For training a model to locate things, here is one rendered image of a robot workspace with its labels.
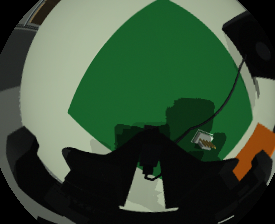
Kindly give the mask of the green circuit board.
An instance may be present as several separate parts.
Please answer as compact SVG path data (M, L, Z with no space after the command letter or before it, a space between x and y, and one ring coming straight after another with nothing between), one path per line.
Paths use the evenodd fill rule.
M156 0L141 8L102 45L70 101L68 113L110 152L144 124L158 125L176 143L225 104L237 64L197 16ZM209 123L188 132L178 147L201 161L233 151L253 121L245 80Z

